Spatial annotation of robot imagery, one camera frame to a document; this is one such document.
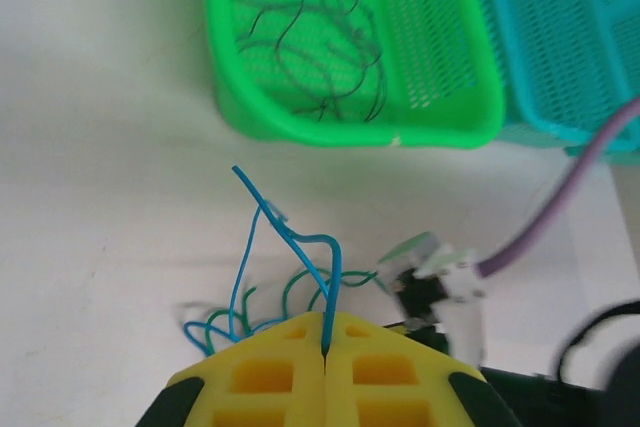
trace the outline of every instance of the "square hole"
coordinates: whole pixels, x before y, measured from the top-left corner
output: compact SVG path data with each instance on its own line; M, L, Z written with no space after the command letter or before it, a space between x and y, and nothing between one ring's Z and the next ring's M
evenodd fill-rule
M368 332L365 332L355 325L348 325L345 329L345 332L347 334L347 337L371 337Z
M425 401L363 399L358 401L360 427L436 427Z
M236 394L291 392L292 387L293 364L286 360L245 360L231 378L231 392Z
M285 339L304 339L307 335L307 329L304 327L296 327L291 332L288 332L287 335L284 336Z
M353 383L369 385L415 385L413 362L402 355L363 355L353 361Z
M221 410L213 427L284 427L282 410Z

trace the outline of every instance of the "cable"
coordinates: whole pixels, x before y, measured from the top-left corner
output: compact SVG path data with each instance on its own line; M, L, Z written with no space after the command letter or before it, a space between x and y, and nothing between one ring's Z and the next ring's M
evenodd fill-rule
M377 275L378 275L377 272L361 272L357 270L344 272L342 274L342 279L340 280L340 283L345 287L361 287L373 280L383 292L387 293L386 287L380 281L380 279L377 278ZM344 280L345 277L353 277L353 276L362 276L363 279L358 282L349 282ZM307 311L313 310L319 297L320 297L320 289L316 290L315 294L313 294L313 297L311 297L311 300L309 301L309 306L307 307Z
M278 235L282 238L282 240L284 240L285 243L289 247L291 247L291 249L298 256L298 259L300 259L302 264L307 269L309 269L309 271L311 272L311 275L316 280L316 282L318 282L318 284L321 286L321 288L324 286L323 294L326 297L328 297L329 296L329 290L327 289L327 286L326 286L326 284L324 282L324 279L322 278L320 273L316 270L316 268L313 265L313 263L311 262L311 260L309 260L309 257L307 257L307 254L305 254L302 251L302 249L300 248L300 246L298 246L298 244L296 244L293 241L293 239L291 238L290 232L293 232L293 231L291 229L288 229L288 228L286 228L286 230L285 230L285 228L284 228L285 225L284 225L283 221L278 219L278 218L276 218L273 215L273 212L270 209L269 203L260 195L260 192L258 192L258 190L255 188L253 183L249 180L249 178L245 175L245 173L240 169L240 167L238 167L237 165L234 165L231 168L231 170L233 170L233 172L238 176L238 178L240 178L240 180L245 185L245 187L247 188L249 193L253 196L255 201L258 203L258 205L262 209L262 212L264 213L265 217L267 217L267 220L269 220L269 223L273 226L274 230L278 233Z
M206 324L208 326L213 326L213 322L220 317L221 315L227 315L229 316L229 323L233 323L234 319L238 319L240 322L242 322L242 327L244 329L244 335L247 336L249 335L249 333L251 332L251 327L248 325L248 321L247 321L247 317L244 314L244 312L242 314L239 314L238 312L234 312L232 310L229 309L221 309L221 310L216 310L215 312L213 312L209 318L207 319ZM233 342L239 342L242 339L239 339L237 336L232 336L231 334L229 334L229 339L234 338L234 339L238 339L238 340L234 340ZM209 351L209 355L213 355L216 353L216 349L213 346L213 340L211 339L211 330L209 330L208 328L205 329L204 332L204 340L207 343L207 349Z
M237 165L232 167L233 172L238 176L238 178L245 185L249 193L256 200L265 216L273 226L273 228L278 232L280 237L293 249L293 251L298 255L304 266L311 272L311 275L316 279L320 289L325 293L327 291L327 284L317 271L313 263L309 260L306 254L300 249L296 242L301 243L324 243L329 246L332 252L332 260L331 260L331 284L328 289L326 295L327 298L327 308L324 315L324 322L322 326L322 338L320 341L322 354L326 355L329 351L329 346L331 344L331 336L333 334L333 323L336 315L336 308L338 303L338 294L340 292L340 276L342 273L342 249L340 248L340 244L336 239L329 235L325 234L316 234L316 235L302 235L298 234L294 230L290 229L285 225L281 220L276 219L269 208L269 205L264 200L264 198L260 195L260 192L256 189L253 183L249 180L249 178L245 175L245 173L240 169Z
M640 315L640 300L636 300L634 302L625 302L624 304L619 304L614 307L608 308L586 322L586 324L571 338L571 340L569 340L569 342L567 342L567 345L560 351L560 355L558 356L555 368L556 380L559 384L565 384L563 371L569 352L574 347L583 343L585 338L587 337L587 334L602 322L622 315Z
M488 277L502 270L522 257L536 243L540 235L567 205L571 196L575 194L591 164L598 159L609 142L638 116L640 116L640 97L626 104L609 118L533 220L508 245L478 264L478 272L481 276Z
M255 48L269 49L274 56L274 63L289 83L310 99L310 103L303 102L302 106L291 106L294 115L317 115L317 120L321 121L325 114L330 112L338 121L357 118L367 123L380 114L387 100L387 78L381 61L381 42L378 39L373 11L363 0L332 0L334 6L328 5L329 0L233 1L241 4L239 8L243 11L258 9L248 29L242 29L236 37L239 52L244 53ZM253 39L258 25L267 15L277 15L278 24L282 23L284 17L285 23L273 32L274 29L270 27L278 24L267 19L262 30L268 32L268 36ZM323 26L318 31L318 41L324 43L326 48L318 48L317 43L306 41L306 28L296 30L301 19L303 23L307 22L310 15L319 17L313 21L315 25ZM336 47L334 40L339 41L342 49ZM346 50L355 52L355 57L349 55L350 52L347 53ZM346 65L336 68L335 59L327 58L327 53L341 59ZM261 56L259 61L264 61L264 57ZM301 65L311 67L313 72L308 68L301 70ZM345 71L353 74L355 84L341 85L339 88L337 84L343 84L345 77L342 75L338 78L337 72ZM361 90L366 90L360 95L361 98L371 98L370 106L363 106L364 109L361 109L361 101L343 102Z
M205 331L212 331L216 334L218 334L221 337L224 337L225 339L234 342L234 340L231 338L231 336L225 332L224 330L221 330L213 325L209 325L209 324L205 324L204 322L195 322L195 321L191 321L191 322L186 322L183 326L182 326L182 331L184 332L184 335L187 337L187 339L189 340L189 342L191 342L193 345L195 345L196 347L198 347L205 356L209 356L211 355L209 353L209 349L207 348L206 345L204 345L202 342L200 342L198 339L196 339L192 334L191 331L189 330L191 327L199 327L201 329L205 329Z
M330 275L330 272L326 269L318 269L318 271L327 276ZM289 314L289 306L288 306L289 292L300 279L302 279L305 275L308 275L309 273L310 272L308 270L303 270L302 272L299 272L298 274L294 275L285 286L284 291L282 293L282 317L284 317L285 319L291 318L291 314Z
M260 210L261 210L260 207L256 209L256 213L253 215L253 220L251 221L251 229L249 230L249 238L247 239L247 246L244 249L244 254L242 255L242 262L240 263L240 268L238 269L238 275L236 276L236 281L233 285L233 292L231 293L231 302L229 304L230 312L235 311L235 308L236 308L236 298L238 297L238 290L240 289L242 276L244 275L244 271L247 268L247 261L249 260L249 255L251 255L251 247L253 246L253 238L256 235L256 226L258 225L258 219L260 218ZM229 316L229 335L232 338L237 338L232 315Z

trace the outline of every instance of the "yellow foam pad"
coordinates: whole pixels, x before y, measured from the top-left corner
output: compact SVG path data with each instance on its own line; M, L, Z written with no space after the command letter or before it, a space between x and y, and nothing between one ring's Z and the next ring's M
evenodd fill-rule
M272 327L178 374L205 385L185 427L473 427L448 382L475 369L358 317L322 314Z

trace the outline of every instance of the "white table surface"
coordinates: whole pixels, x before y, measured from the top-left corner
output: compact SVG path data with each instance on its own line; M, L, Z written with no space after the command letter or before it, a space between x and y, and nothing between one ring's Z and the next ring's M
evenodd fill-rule
M3 425L133 426L201 358L179 325L228 302L255 208L235 163L298 230L337 237L349 269L423 230L488 254L567 165L560 152L506 144L339 151L245 139L215 111L200 2L0 0L12 14L0 20ZM262 224L252 315L277 314L297 268ZM638 296L606 166L488 289L488 362L525 373L547 372L594 309ZM398 319L373 288L345 290L342 308ZM633 320L604 329L572 380L593 385L596 364L638 332Z

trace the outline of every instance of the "mesh basket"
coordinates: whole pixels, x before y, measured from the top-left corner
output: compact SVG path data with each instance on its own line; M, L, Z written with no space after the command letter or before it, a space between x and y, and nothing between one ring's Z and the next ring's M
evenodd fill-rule
M504 99L479 0L206 0L218 106L250 136L474 147Z
M483 3L511 92L503 139L583 145L640 94L640 0ZM613 151L638 147L639 122L611 145Z

